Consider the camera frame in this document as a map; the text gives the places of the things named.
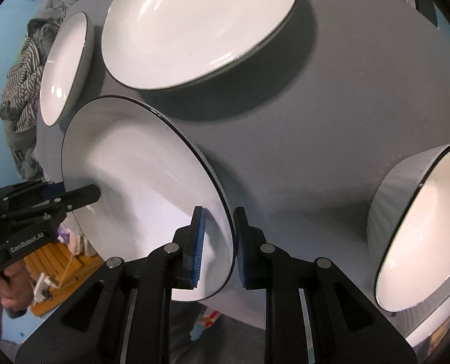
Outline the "person's left hand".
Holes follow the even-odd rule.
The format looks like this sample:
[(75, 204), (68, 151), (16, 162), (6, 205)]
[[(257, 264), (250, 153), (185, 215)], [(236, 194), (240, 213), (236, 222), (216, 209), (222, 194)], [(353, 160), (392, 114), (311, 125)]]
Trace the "person's left hand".
[(26, 310), (34, 298), (31, 278), (25, 261), (9, 265), (0, 275), (2, 306), (15, 312)]

